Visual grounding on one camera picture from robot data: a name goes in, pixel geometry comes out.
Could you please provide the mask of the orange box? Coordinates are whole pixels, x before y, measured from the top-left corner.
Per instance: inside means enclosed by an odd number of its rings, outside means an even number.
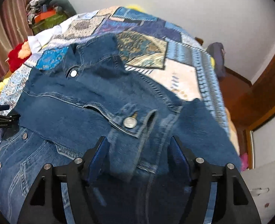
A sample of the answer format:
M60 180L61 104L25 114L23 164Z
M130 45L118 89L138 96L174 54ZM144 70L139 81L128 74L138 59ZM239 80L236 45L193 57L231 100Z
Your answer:
M35 16L34 21L35 21L35 23L39 23L40 21L45 20L51 16L54 16L55 14L56 14L55 10L49 10L47 12L42 12Z

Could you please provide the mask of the striped red gold curtain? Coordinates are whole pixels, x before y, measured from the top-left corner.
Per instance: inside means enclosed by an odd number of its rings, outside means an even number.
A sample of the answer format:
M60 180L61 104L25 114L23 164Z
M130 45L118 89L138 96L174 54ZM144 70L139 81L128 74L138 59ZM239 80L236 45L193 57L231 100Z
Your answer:
M31 0L1 0L0 5L0 81L9 71L8 53L24 42L32 30L28 26L26 6Z

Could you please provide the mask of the white floral pillow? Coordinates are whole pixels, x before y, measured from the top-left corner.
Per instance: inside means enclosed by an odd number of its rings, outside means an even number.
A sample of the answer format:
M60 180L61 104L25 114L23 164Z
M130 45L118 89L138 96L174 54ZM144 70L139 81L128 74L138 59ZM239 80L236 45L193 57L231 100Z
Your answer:
M259 212L261 223L275 215L275 161L241 173Z

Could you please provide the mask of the green storage box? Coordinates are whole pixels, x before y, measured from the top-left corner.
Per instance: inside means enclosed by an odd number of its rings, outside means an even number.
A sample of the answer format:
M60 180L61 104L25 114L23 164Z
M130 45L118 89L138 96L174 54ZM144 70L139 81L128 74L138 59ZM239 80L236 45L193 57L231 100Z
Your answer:
M65 13L55 14L51 17L48 17L32 26L33 35L36 35L46 29L50 29L56 25L59 25L67 19L68 16Z

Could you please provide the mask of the pile of clutter clothes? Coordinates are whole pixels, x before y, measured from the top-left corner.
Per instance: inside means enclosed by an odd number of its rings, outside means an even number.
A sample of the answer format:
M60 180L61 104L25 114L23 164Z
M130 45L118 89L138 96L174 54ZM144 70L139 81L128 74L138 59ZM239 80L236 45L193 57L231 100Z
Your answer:
M31 0L26 6L27 21L29 25L36 23L35 17L43 12L49 11L49 3L52 0Z

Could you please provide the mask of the red plush toy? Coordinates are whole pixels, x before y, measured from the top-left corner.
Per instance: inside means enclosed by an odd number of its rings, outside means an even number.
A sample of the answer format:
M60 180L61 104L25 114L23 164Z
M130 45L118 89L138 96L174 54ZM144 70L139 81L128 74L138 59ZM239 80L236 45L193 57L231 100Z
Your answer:
M8 54L8 65L11 73L15 72L22 66L26 60L32 55L29 42L26 40L23 43L18 44Z

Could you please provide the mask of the white shirt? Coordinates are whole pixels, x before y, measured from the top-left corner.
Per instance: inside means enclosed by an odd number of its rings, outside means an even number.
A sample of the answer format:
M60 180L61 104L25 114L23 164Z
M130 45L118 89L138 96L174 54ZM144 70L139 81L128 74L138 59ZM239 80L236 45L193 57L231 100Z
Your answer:
M36 35L28 36L28 44L32 54L38 53L41 48L49 43L51 39L65 32L63 27L56 25L50 29L46 29Z

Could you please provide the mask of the blue patchwork bedspread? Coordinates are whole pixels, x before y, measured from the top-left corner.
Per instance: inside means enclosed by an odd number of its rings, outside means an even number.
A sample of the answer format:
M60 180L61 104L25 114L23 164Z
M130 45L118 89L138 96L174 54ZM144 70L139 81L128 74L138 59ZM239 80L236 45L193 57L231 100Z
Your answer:
M50 70L63 60L70 45L112 33L127 70L148 76L182 100L203 100L220 126L229 130L214 59L181 27L118 6L74 15L59 26L65 32L54 36L1 83L1 105L15 107L32 68Z

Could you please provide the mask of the dark blue backpack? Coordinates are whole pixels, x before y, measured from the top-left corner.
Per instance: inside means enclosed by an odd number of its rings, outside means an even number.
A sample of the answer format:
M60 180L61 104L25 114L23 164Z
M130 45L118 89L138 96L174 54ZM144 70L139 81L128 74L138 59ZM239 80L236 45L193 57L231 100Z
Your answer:
M226 69L225 69L225 50L222 43L215 42L211 43L206 51L213 57L214 59L214 72L219 81L223 80L226 77Z

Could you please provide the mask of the blue denim jacket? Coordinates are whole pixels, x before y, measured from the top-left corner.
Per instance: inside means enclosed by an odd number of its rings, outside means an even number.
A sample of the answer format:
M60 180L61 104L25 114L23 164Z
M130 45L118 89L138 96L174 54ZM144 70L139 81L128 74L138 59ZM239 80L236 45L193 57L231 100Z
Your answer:
M70 46L54 69L32 69L15 110L19 123L0 142L0 211L10 223L44 164L68 164L101 136L110 148L89 189L101 223L179 222L191 187L168 158L172 136L210 164L240 166L204 102L127 71L113 34Z

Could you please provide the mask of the grey plush pillow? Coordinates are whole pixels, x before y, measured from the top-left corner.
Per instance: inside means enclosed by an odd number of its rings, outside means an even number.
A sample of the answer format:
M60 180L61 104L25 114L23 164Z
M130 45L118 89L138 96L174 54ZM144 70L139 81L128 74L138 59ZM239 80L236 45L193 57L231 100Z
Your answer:
M51 0L49 6L57 13L66 14L68 17L72 17L77 14L74 7L68 0Z

